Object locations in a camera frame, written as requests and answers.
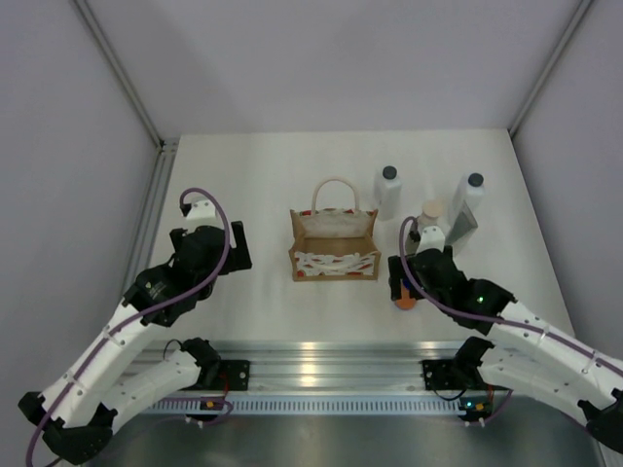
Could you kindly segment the orange bottle blue cap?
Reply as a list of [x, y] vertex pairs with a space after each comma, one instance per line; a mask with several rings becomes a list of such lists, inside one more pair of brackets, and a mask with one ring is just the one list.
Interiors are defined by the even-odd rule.
[[400, 310], [408, 311], [412, 310], [418, 302], [418, 298], [415, 295], [415, 290], [407, 279], [403, 279], [400, 282], [400, 293], [394, 304]]

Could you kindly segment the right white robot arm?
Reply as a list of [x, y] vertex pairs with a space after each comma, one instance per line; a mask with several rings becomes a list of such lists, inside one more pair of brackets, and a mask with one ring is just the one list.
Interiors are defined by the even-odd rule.
[[403, 283], [473, 331], [453, 363], [465, 386], [527, 395], [564, 413], [602, 445], [622, 450], [622, 362], [564, 333], [488, 279], [468, 278], [449, 249], [388, 258], [392, 298]]

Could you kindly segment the patterned canvas bag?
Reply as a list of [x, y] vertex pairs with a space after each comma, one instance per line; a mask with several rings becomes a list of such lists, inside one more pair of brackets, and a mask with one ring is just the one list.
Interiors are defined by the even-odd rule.
[[[353, 205], [347, 208], [320, 208], [320, 190], [331, 182], [347, 186]], [[307, 210], [290, 210], [293, 243], [288, 250], [295, 282], [376, 280], [381, 252], [374, 242], [377, 210], [360, 207], [357, 188], [343, 177], [320, 181]]]

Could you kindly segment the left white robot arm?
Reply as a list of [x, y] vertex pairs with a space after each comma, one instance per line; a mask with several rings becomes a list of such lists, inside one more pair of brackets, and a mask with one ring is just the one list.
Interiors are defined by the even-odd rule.
[[141, 272], [123, 294], [110, 321], [79, 359], [54, 384], [27, 392], [18, 402], [58, 459], [81, 465], [97, 457], [137, 414], [181, 389], [219, 383], [221, 357], [202, 338], [148, 370], [122, 380], [129, 364], [183, 314], [208, 299], [216, 279], [252, 267], [242, 222], [229, 229], [174, 229], [164, 263]]

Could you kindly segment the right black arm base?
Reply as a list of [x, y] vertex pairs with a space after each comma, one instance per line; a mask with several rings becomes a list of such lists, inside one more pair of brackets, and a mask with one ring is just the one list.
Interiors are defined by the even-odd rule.
[[427, 390], [485, 390], [488, 387], [473, 364], [454, 359], [422, 360], [421, 370]]

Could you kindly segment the large white bottle grey cap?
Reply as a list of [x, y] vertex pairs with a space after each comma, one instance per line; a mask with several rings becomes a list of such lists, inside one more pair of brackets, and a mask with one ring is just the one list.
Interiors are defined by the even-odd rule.
[[450, 204], [450, 217], [455, 219], [464, 207], [474, 214], [485, 195], [485, 178], [479, 172], [464, 175], [455, 190]]

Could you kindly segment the grey pump bottle beige top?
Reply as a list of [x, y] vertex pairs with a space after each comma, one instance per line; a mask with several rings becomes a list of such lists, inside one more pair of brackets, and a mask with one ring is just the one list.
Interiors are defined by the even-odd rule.
[[444, 203], [440, 199], [431, 199], [423, 203], [421, 214], [416, 218], [411, 231], [421, 233], [426, 227], [439, 226], [439, 220], [444, 214]]

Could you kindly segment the small white bottle grey cap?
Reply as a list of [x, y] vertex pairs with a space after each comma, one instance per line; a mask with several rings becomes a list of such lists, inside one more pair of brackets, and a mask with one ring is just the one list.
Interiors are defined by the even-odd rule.
[[398, 212], [402, 181], [394, 165], [385, 165], [375, 175], [373, 195], [378, 220], [388, 221]]

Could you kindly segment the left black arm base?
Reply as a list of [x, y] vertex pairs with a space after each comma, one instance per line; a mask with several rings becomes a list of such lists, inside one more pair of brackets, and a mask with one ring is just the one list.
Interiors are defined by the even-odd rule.
[[248, 360], [222, 360], [211, 388], [223, 393], [248, 390], [250, 362]]

